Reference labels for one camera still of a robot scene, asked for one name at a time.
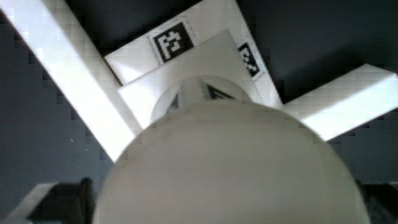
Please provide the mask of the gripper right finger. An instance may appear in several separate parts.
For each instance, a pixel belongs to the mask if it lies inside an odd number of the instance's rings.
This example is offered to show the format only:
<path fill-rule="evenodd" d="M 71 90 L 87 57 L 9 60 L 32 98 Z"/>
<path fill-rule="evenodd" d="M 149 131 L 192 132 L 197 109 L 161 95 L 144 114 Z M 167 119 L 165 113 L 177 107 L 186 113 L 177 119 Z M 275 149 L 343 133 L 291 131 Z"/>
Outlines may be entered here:
<path fill-rule="evenodd" d="M 398 186 L 359 184 L 371 224 L 398 224 Z"/>

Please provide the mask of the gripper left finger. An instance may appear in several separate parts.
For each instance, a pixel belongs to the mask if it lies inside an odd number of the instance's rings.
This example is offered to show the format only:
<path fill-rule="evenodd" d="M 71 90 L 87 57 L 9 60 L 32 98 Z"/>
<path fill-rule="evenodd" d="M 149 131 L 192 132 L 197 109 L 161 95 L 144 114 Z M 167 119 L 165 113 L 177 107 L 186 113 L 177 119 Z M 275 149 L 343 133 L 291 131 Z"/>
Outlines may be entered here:
<path fill-rule="evenodd" d="M 92 224 L 92 180 L 40 183 L 30 190 L 5 224 Z"/>

